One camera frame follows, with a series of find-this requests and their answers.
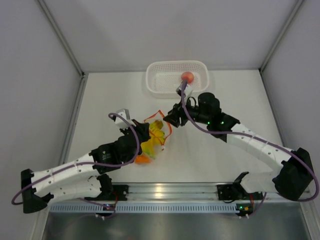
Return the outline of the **right aluminium frame post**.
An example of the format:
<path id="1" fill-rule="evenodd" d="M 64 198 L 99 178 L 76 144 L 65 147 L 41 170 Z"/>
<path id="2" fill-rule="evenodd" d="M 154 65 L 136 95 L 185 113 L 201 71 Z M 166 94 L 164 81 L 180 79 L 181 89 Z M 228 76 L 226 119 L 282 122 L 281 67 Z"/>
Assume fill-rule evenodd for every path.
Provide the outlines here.
<path id="1" fill-rule="evenodd" d="M 288 33 L 290 27 L 292 26 L 294 20 L 296 19 L 297 15 L 303 8 L 304 4 L 306 3 L 306 0 L 296 0 L 292 9 L 290 10 L 288 16 L 285 18 L 284 23 L 281 25 L 274 41 L 272 42 L 271 47 L 268 49 L 266 56 L 264 57 L 260 67 L 259 67 L 259 73 L 263 74 L 264 70 L 268 66 L 269 62 L 271 61 L 272 57 L 276 53 L 277 49 L 281 45 L 281 42 L 284 40 L 286 34 Z"/>

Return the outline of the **left aluminium frame post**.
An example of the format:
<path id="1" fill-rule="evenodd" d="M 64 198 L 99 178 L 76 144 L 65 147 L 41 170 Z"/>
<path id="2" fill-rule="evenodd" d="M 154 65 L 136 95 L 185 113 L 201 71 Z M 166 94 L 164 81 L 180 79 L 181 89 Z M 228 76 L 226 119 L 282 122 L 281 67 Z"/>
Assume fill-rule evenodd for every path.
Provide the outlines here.
<path id="1" fill-rule="evenodd" d="M 54 34 L 58 38 L 63 50 L 65 51 L 66 55 L 68 56 L 69 60 L 71 61 L 72 65 L 74 66 L 76 72 L 83 77 L 85 75 L 84 71 L 82 70 L 78 60 L 76 59 L 67 39 L 65 38 L 61 28 L 59 27 L 54 15 L 52 14 L 51 10 L 49 9 L 47 3 L 44 0 L 36 0 L 37 4 L 39 5 L 41 11 L 44 13 L 46 19 L 48 20 Z"/>

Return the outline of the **yellow fake bananas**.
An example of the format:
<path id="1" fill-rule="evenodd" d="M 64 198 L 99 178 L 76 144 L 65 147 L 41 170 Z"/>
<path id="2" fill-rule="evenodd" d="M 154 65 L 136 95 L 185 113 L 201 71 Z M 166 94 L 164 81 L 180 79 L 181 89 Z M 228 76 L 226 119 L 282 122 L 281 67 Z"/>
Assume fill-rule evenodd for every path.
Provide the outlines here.
<path id="1" fill-rule="evenodd" d="M 161 120 L 155 120 L 149 125 L 150 139 L 141 143 L 143 155 L 155 159 L 157 154 L 165 149 L 166 134 L 162 130 L 163 127 Z"/>

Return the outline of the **aluminium frame post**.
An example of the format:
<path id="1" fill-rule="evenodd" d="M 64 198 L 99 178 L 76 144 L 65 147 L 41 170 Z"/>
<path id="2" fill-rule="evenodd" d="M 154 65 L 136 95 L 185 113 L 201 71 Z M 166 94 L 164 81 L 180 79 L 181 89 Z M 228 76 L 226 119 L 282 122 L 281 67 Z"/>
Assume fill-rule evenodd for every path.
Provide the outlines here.
<path id="1" fill-rule="evenodd" d="M 292 26 L 294 20 L 296 19 L 297 15 L 303 8 L 304 4 L 306 3 L 306 0 L 296 0 L 292 9 L 290 10 L 288 16 L 285 18 L 284 23 L 281 25 L 274 41 L 272 42 L 271 47 L 268 49 L 266 56 L 264 57 L 260 67 L 259 67 L 259 73 L 263 74 L 264 70 L 268 66 L 269 62 L 271 61 L 272 57 L 276 53 L 277 49 L 281 45 L 281 42 L 284 40 L 286 34 L 288 33 L 290 27 Z"/>
<path id="2" fill-rule="evenodd" d="M 47 3 L 44 0 L 36 0 L 37 4 L 39 5 L 41 11 L 44 13 L 46 19 L 48 20 L 54 34 L 58 38 L 63 50 L 65 51 L 66 55 L 68 56 L 69 60 L 71 61 L 72 65 L 74 66 L 76 72 L 83 77 L 85 75 L 84 71 L 82 70 L 78 60 L 76 59 L 67 39 L 65 38 L 61 28 L 59 27 L 54 15 L 52 14 L 51 10 L 49 9 Z"/>

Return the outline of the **white perforated plastic basket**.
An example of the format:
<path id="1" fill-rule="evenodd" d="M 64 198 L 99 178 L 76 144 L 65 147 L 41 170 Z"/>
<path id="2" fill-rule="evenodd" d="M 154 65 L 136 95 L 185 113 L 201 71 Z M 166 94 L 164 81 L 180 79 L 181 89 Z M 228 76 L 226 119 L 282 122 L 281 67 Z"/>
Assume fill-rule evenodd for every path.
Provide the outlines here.
<path id="1" fill-rule="evenodd" d="M 193 74 L 190 86 L 194 94 L 207 90 L 210 84 L 208 69 L 198 60 L 172 60 L 151 63 L 145 73 L 145 84 L 155 98 L 172 99 L 178 97 L 176 89 L 182 83 L 185 72 Z"/>

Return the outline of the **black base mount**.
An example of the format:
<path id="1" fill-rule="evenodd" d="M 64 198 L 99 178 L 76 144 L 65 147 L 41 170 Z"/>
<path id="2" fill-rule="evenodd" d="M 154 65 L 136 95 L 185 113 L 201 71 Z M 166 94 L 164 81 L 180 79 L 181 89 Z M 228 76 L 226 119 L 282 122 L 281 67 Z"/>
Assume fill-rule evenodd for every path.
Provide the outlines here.
<path id="1" fill-rule="evenodd" d="M 233 184 L 217 185 L 217 194 L 220 201 L 236 201 L 244 197 L 242 190 Z"/>
<path id="2" fill-rule="evenodd" d="M 102 201 L 127 201 L 128 192 L 129 186 L 126 184 L 112 185 L 104 189 L 99 197 Z"/>

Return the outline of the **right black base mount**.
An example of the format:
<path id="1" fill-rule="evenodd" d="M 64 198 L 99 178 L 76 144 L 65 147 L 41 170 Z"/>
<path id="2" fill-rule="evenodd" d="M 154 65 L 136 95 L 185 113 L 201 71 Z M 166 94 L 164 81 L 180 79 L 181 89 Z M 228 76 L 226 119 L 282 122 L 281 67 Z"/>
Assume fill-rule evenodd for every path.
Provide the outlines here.
<path id="1" fill-rule="evenodd" d="M 220 201 L 236 201 L 244 197 L 242 190 L 233 184 L 217 185 L 217 194 Z"/>

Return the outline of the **pink fake peach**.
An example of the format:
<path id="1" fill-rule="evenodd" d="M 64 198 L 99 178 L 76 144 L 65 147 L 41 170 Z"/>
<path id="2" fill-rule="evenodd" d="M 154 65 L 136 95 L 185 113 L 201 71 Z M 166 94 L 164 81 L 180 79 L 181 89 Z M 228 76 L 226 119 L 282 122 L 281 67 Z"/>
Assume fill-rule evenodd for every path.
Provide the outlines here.
<path id="1" fill-rule="evenodd" d="M 186 81 L 189 85 L 193 83 L 195 76 L 192 72 L 186 71 L 181 75 L 181 80 Z"/>

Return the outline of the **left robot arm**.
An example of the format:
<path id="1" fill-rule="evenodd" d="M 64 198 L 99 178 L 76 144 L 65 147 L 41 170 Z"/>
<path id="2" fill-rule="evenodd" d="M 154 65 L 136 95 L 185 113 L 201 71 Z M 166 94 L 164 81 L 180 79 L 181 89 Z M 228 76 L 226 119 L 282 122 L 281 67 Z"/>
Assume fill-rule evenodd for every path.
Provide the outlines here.
<path id="1" fill-rule="evenodd" d="M 100 145 L 69 163 L 20 173 L 23 213 L 31 214 L 57 202 L 77 198 L 107 200 L 114 191 L 108 172 L 131 164 L 142 154 L 141 144 L 150 139 L 149 123 L 132 120 L 116 141 Z"/>

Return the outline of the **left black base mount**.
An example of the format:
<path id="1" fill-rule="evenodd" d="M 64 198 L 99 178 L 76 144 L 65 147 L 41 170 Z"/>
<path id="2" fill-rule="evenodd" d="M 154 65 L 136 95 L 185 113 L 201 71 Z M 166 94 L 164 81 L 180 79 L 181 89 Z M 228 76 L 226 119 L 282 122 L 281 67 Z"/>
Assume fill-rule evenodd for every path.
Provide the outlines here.
<path id="1" fill-rule="evenodd" d="M 126 184 L 112 185 L 104 189 L 99 197 L 102 201 L 127 201 L 128 192 L 129 186 Z"/>

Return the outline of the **clear zip top bag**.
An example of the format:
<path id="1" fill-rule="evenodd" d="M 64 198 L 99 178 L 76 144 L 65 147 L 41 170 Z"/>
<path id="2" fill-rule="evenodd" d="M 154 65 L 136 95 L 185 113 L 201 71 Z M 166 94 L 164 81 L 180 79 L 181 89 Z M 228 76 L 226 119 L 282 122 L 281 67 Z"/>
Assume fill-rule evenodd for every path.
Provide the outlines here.
<path id="1" fill-rule="evenodd" d="M 165 115 L 161 110 L 147 117 L 143 122 L 149 124 L 150 139 L 140 146 L 142 154 L 138 155 L 134 163 L 138 165 L 150 164 L 164 149 L 166 140 L 172 134 L 172 126 L 164 121 Z"/>

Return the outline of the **orange fake fruit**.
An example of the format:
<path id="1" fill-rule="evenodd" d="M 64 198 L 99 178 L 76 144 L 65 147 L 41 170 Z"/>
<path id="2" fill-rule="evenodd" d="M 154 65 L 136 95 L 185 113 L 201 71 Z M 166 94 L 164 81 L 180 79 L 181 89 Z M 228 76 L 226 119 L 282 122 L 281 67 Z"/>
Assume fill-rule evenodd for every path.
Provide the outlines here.
<path id="1" fill-rule="evenodd" d="M 138 155 L 134 160 L 134 163 L 139 165 L 150 164 L 151 162 L 152 159 L 147 155 Z"/>

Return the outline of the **aluminium mounting rail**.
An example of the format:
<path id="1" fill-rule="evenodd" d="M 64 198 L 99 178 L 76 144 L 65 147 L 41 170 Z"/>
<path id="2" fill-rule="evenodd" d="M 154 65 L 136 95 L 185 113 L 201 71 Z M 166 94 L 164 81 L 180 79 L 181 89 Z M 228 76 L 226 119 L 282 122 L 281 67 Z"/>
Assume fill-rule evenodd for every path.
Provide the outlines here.
<path id="1" fill-rule="evenodd" d="M 127 201 L 219 201 L 217 185 L 231 183 L 217 182 L 185 182 L 185 183 L 113 183 L 112 185 L 128 185 Z M 243 192 L 243 199 L 250 196 Z"/>

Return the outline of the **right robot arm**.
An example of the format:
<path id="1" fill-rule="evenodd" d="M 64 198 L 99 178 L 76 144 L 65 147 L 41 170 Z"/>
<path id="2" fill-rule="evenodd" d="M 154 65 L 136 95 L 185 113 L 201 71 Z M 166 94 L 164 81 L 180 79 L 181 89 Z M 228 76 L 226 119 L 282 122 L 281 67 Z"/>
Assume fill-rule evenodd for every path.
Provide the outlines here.
<path id="1" fill-rule="evenodd" d="M 285 199 L 300 201 L 303 192 L 314 179 L 310 154 L 303 148 L 293 150 L 265 140 L 224 112 L 220 101 L 210 92 L 198 96 L 198 103 L 174 104 L 163 118 L 178 128 L 187 122 L 205 124 L 210 134 L 256 157 L 271 168 L 269 172 L 245 171 L 233 182 L 233 192 L 240 199 L 251 193 L 278 193 Z"/>

